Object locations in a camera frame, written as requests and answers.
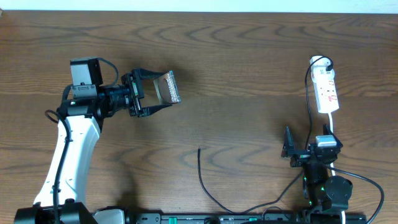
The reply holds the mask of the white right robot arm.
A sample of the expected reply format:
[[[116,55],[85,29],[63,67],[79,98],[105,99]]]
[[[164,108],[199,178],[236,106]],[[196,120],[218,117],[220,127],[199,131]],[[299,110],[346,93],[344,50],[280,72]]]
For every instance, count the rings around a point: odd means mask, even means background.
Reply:
[[[341,213],[348,209],[353,184],[342,176],[328,173],[342,147],[341,141],[326,124],[323,134],[306,149],[296,149],[290,129],[285,129],[281,156],[290,158],[291,167],[303,169],[303,193],[310,206],[300,214],[307,223],[339,223],[343,220]]]

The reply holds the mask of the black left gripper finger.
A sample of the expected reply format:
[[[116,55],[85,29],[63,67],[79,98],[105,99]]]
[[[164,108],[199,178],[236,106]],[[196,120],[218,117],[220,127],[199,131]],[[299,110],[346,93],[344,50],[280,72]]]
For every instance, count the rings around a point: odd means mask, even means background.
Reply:
[[[141,116],[146,117],[150,116],[164,108],[167,108],[169,106],[172,106],[172,104],[163,104],[163,105],[155,105],[155,106],[148,106],[142,109]]]
[[[139,79],[156,79],[164,75],[164,72],[153,72],[143,68],[133,70],[133,74]]]

